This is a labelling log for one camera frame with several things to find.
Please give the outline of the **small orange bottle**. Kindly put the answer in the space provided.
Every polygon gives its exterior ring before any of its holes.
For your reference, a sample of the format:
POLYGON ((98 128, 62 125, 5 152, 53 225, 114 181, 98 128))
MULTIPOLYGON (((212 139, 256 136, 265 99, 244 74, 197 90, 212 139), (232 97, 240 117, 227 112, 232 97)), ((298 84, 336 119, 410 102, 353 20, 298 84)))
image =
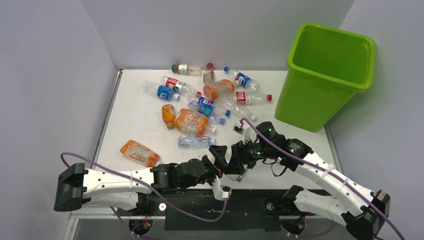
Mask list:
POLYGON ((172 104, 165 104, 161 107, 162 120, 168 129, 175 128, 176 112, 172 104))

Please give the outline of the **green plastic bin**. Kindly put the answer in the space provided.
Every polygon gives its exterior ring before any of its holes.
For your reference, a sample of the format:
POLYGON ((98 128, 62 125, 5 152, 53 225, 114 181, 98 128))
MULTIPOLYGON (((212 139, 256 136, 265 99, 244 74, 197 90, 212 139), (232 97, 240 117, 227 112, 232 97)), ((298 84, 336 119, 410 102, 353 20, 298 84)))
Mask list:
POLYGON ((274 117, 318 132, 356 93, 373 85, 376 56, 376 42, 368 36, 302 24, 287 57, 274 117))

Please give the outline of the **green cap brown bottle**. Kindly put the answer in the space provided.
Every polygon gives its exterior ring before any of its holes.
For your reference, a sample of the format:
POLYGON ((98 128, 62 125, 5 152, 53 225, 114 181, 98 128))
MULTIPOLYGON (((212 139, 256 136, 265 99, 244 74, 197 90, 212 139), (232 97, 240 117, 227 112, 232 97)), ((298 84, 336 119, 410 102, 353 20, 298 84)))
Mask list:
POLYGON ((173 64, 171 66, 171 70, 176 74, 190 76, 200 76, 202 73, 201 67, 199 65, 191 64, 173 64))

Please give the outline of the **far pepsi bottle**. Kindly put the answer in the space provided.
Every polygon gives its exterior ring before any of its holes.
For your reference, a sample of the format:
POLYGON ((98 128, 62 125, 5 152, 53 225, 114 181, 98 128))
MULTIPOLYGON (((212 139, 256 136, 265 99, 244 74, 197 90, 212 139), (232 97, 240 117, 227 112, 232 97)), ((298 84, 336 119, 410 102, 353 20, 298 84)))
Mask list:
POLYGON ((223 71, 225 74, 229 77, 231 81, 236 81, 239 83, 239 86, 245 88, 249 92, 257 92, 260 91, 261 85, 254 79, 248 77, 244 73, 229 68, 228 66, 225 66, 223 71))

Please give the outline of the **large orange crushed bottle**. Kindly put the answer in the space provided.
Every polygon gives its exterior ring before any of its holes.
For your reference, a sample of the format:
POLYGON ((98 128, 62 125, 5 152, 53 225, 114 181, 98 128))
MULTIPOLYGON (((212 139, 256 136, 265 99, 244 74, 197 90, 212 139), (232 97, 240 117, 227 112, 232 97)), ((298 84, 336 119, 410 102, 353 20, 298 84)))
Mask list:
POLYGON ((190 136, 216 134, 217 128, 209 123, 209 119, 202 113, 182 108, 174 119, 175 127, 190 136))

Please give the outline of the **blue label water bottle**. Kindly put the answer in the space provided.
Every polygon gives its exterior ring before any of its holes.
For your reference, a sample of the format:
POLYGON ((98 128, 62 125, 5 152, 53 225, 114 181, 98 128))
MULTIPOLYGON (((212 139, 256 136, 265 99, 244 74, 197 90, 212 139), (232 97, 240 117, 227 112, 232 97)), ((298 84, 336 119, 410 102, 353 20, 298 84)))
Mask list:
POLYGON ((141 86, 143 92, 151 97, 156 97, 165 101, 179 101, 181 98, 173 89, 159 83, 145 80, 141 86))

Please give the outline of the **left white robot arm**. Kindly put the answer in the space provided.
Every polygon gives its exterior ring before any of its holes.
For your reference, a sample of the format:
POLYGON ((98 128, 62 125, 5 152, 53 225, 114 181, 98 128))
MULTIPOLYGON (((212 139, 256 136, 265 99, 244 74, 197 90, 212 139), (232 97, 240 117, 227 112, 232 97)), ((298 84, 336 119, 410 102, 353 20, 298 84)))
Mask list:
POLYGON ((231 197, 231 188, 220 182, 222 172, 206 155, 183 163, 121 172, 86 168, 82 162, 65 165, 66 170, 58 176, 56 212, 72 212, 88 205, 120 208, 141 216, 149 210, 149 194, 165 196, 202 184, 212 187, 216 200, 231 197))

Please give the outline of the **red blue label bottle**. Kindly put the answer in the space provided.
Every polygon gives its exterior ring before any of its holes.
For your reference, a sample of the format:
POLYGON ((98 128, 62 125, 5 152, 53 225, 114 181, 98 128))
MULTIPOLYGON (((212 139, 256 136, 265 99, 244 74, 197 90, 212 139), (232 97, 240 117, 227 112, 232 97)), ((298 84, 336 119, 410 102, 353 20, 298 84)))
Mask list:
POLYGON ((188 98, 197 98, 201 97, 202 94, 197 91, 192 85, 178 80, 176 78, 164 75, 160 81, 161 85, 164 85, 170 89, 173 89, 174 92, 188 98))

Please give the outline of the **red label clear bottle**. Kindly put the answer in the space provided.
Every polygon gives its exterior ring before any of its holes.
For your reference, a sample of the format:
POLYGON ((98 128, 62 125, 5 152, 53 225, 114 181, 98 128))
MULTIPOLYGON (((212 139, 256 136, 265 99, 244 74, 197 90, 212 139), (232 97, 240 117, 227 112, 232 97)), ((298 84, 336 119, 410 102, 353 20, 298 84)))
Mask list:
POLYGON ((260 106, 270 103, 273 97, 258 91, 235 91, 230 99, 241 105, 260 106))

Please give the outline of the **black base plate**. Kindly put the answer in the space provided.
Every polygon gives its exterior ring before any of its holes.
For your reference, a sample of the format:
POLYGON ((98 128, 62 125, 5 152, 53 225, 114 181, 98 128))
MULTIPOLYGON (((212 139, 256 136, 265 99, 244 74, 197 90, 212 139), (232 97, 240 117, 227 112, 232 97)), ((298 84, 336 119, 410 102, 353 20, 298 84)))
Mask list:
POLYGON ((285 190, 236 189, 223 209, 224 203, 216 200, 211 190, 182 190, 165 198, 176 207, 204 219, 215 219, 222 211, 223 217, 214 223, 194 219, 166 206, 160 210, 163 200, 155 194, 141 196, 141 205, 131 211, 118 209, 122 217, 139 220, 146 217, 157 223, 155 217, 164 221, 166 231, 241 231, 263 229, 266 232, 279 231, 277 218, 296 223, 305 216, 291 204, 283 201, 285 190))

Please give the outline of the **red cap small bottle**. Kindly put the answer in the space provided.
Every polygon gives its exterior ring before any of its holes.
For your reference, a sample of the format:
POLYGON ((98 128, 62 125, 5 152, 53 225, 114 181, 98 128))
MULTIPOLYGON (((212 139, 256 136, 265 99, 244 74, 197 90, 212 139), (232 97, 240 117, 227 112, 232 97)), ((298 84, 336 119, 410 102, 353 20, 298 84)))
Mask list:
POLYGON ((215 81, 214 65, 211 62, 209 62, 206 65, 205 71, 203 72, 203 83, 205 85, 209 85, 209 84, 212 84, 214 81, 215 81))

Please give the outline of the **orange bottle white cap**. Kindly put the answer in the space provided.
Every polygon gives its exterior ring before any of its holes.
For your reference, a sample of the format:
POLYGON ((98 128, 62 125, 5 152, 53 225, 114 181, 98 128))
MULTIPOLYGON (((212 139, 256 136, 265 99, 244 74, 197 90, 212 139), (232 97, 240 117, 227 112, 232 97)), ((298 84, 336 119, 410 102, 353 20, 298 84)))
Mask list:
POLYGON ((237 80, 221 79, 203 86, 203 93, 210 100, 217 100, 233 93, 240 83, 237 80))

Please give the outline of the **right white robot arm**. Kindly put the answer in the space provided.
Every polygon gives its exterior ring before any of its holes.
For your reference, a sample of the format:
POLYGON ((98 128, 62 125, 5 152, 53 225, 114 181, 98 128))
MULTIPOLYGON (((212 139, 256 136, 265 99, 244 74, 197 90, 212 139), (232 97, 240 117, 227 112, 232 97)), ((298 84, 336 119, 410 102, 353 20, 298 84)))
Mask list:
POLYGON ((258 161, 269 159, 272 164, 306 177, 327 192, 323 196, 293 185, 282 197, 287 213, 303 212, 327 218, 344 226, 357 240, 377 238, 390 212, 391 198, 387 193, 350 180, 306 143, 277 133, 269 121, 256 127, 240 121, 233 130, 241 135, 241 140, 224 156, 223 171, 229 179, 240 182, 258 161))

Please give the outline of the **central pepsi bottle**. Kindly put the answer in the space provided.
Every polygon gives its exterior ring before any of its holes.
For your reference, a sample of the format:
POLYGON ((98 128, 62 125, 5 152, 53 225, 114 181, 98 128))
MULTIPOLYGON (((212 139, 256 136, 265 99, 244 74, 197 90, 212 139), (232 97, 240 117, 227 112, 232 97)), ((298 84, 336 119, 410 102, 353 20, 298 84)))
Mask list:
POLYGON ((189 98, 187 106, 189 109, 205 115, 212 125, 226 125, 227 118, 231 115, 229 109, 204 97, 189 98))

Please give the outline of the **orange crushed bottle left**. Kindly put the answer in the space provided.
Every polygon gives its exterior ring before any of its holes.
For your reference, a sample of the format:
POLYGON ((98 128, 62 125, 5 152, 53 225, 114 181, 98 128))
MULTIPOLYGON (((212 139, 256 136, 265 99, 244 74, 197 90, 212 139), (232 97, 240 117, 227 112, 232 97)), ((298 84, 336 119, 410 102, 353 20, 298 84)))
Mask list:
POLYGON ((129 140, 125 143, 121 147, 120 152, 138 161, 146 168, 156 167, 162 163, 161 157, 156 152, 135 140, 129 140))

